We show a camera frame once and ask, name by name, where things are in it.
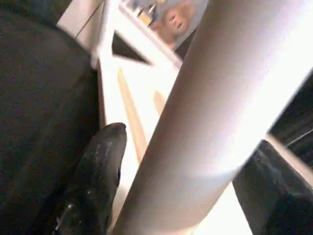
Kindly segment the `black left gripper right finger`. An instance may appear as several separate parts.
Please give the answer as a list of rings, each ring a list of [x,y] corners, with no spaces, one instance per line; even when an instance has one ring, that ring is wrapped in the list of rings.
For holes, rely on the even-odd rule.
[[[254,235],[311,235],[313,190],[267,141],[233,180]]]

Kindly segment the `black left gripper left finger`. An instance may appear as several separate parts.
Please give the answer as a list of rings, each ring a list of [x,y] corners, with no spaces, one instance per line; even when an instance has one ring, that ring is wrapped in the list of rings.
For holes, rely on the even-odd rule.
[[[75,163],[66,185],[54,193],[41,211],[31,235],[105,235],[120,183],[127,143],[126,125],[101,129]]]

